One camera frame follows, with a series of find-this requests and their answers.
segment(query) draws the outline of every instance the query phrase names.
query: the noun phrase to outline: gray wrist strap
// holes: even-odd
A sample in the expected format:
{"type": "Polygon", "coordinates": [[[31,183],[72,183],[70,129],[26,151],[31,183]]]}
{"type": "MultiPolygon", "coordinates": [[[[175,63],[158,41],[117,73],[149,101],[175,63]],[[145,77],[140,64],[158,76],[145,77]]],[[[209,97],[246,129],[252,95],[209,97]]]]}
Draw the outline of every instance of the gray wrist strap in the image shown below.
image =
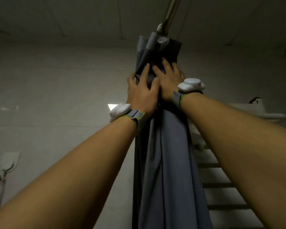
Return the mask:
{"type": "Polygon", "coordinates": [[[180,100],[181,100],[182,97],[185,96],[185,95],[186,95],[186,94],[173,91],[172,101],[173,101],[173,103],[174,103],[179,109],[180,109],[180,100]]]}
{"type": "Polygon", "coordinates": [[[145,125],[146,116],[144,112],[138,110],[130,110],[125,116],[128,116],[130,119],[134,120],[137,124],[137,130],[140,132],[145,125]]]}

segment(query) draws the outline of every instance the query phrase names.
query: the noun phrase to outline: metal rod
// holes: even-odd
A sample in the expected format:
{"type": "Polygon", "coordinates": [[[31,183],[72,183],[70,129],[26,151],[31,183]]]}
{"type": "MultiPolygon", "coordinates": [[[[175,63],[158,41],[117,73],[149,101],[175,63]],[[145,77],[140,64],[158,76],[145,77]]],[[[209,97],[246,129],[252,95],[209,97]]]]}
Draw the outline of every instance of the metal rod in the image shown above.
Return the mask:
{"type": "Polygon", "coordinates": [[[170,0],[163,22],[158,26],[157,29],[159,34],[168,35],[168,30],[173,22],[180,1],[181,0],[170,0]]]}

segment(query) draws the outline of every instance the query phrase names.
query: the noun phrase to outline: person's left hand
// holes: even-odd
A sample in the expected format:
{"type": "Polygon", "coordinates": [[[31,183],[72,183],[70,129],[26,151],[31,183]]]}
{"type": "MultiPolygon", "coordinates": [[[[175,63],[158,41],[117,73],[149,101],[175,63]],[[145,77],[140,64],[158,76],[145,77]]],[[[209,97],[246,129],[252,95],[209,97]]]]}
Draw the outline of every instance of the person's left hand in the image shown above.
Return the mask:
{"type": "Polygon", "coordinates": [[[149,64],[142,71],[141,79],[138,85],[134,81],[134,73],[128,79],[128,99],[127,104],[131,105],[132,109],[145,112],[147,117],[151,116],[156,109],[158,101],[158,92],[160,80],[156,77],[153,80],[150,90],[147,87],[147,79],[149,73],[149,64]]]}

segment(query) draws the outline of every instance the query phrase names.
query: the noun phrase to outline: tiled wall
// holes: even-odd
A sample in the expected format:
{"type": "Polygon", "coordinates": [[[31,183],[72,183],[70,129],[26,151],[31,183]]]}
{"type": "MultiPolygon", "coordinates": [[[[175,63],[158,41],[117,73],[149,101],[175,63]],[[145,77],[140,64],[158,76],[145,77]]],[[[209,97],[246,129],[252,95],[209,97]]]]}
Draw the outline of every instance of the tiled wall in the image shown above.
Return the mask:
{"type": "MultiPolygon", "coordinates": [[[[126,78],[134,66],[135,51],[129,49],[0,46],[0,156],[21,152],[4,202],[108,123],[107,104],[126,101],[126,78]]],[[[206,95],[230,103],[260,96],[270,112],[286,113],[284,57],[181,52],[179,66],[187,77],[206,83],[206,95]]],[[[131,228],[133,156],[134,144],[95,228],[131,228]]],[[[201,175],[213,181],[213,175],[201,175]]],[[[206,197],[214,204],[243,203],[233,189],[207,190],[206,197]]],[[[245,214],[215,210],[211,216],[215,228],[259,226],[251,212],[245,214]],[[240,225],[247,219],[256,223],[240,225]]]]}

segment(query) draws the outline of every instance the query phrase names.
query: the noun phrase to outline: person's left arm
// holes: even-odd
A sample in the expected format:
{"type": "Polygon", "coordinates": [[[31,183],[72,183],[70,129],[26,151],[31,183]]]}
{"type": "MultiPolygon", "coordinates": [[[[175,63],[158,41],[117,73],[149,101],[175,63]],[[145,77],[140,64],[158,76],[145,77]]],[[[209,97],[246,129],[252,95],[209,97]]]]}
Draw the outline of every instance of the person's left arm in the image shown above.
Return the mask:
{"type": "MultiPolygon", "coordinates": [[[[138,85],[129,77],[127,103],[150,116],[160,82],[149,90],[148,71],[138,85]]],[[[89,137],[2,207],[0,228],[77,228],[88,214],[93,226],[136,134],[136,123],[122,116],[89,137]]]]}

